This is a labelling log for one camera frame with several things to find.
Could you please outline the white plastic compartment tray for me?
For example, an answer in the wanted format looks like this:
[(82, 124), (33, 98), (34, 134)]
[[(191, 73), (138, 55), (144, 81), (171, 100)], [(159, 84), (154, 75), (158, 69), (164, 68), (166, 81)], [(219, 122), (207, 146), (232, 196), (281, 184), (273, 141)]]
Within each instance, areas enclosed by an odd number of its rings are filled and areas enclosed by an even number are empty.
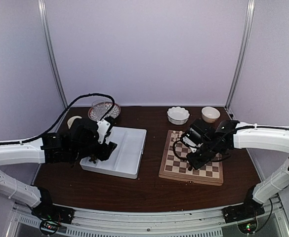
[(95, 163), (84, 158), (80, 165), (85, 171), (136, 179), (145, 147), (147, 130), (113, 127), (111, 141), (118, 146), (106, 161), (97, 160)]

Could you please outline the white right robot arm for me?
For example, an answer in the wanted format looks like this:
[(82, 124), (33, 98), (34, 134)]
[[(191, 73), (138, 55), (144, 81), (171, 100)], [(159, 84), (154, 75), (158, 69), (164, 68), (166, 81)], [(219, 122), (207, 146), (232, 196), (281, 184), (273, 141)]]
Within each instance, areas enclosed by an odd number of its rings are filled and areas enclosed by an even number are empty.
[(180, 139), (191, 149), (187, 161), (193, 169), (199, 169), (214, 160), (217, 154), (226, 155), (231, 150), (248, 150), (271, 156), (281, 154), (285, 159), (278, 163), (270, 176), (248, 191), (239, 213), (244, 218), (251, 217), (258, 206), (289, 186), (289, 125), (259, 125), (239, 120), (223, 120), (217, 128), (195, 120)]

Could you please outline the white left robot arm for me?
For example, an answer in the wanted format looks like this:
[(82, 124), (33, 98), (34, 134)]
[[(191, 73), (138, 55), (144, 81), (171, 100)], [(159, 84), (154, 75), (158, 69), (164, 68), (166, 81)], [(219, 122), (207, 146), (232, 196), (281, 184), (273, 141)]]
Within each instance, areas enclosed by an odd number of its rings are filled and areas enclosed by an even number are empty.
[[(0, 166), (21, 163), (75, 164), (83, 158), (108, 160), (117, 144), (109, 141), (112, 118), (95, 122), (77, 118), (64, 133), (44, 133), (24, 141), (0, 142)], [(18, 200), (33, 210), (39, 211), (46, 219), (57, 215), (49, 191), (27, 185), (0, 170), (0, 194)]]

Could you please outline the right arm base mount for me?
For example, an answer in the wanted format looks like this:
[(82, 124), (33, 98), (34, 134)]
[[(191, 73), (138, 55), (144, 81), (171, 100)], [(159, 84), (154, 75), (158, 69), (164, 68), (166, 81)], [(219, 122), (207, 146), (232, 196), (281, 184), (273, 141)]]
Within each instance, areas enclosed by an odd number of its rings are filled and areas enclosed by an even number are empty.
[(247, 191), (245, 200), (242, 204), (228, 206), (222, 209), (225, 223), (238, 222), (265, 213), (265, 210), (262, 207), (263, 204), (253, 200), (253, 190), (254, 186)]

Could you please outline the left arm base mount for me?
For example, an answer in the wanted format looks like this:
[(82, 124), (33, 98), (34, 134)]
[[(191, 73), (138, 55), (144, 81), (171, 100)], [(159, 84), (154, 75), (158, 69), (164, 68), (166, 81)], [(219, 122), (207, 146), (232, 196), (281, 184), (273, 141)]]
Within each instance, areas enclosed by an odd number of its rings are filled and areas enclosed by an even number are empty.
[(71, 224), (75, 210), (69, 207), (54, 205), (50, 193), (45, 188), (38, 188), (40, 192), (40, 203), (32, 207), (32, 214), (39, 219), (54, 221), (57, 223)]

